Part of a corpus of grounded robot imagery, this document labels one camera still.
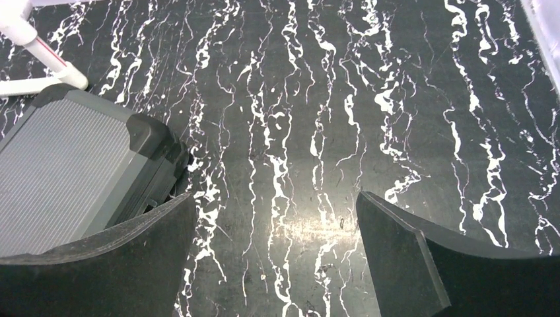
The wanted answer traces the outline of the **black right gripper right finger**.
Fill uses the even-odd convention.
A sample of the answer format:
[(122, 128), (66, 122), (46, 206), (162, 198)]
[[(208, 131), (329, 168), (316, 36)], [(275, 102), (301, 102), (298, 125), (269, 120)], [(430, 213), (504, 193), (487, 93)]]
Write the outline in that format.
[(559, 315), (559, 256), (461, 235), (371, 192), (356, 212), (382, 316)]

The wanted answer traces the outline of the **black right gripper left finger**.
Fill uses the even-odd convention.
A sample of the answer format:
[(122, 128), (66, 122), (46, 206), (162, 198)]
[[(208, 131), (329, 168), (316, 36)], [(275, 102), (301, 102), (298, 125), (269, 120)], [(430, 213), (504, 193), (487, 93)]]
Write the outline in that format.
[(2, 316), (171, 316), (195, 233), (184, 193), (43, 254), (1, 259)]

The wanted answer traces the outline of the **black poker set case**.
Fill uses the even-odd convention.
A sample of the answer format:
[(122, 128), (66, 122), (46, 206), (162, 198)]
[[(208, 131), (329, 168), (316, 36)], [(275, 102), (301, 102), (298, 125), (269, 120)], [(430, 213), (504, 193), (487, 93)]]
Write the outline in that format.
[(1, 140), (1, 256), (43, 254), (162, 204), (190, 161), (161, 121), (68, 84)]

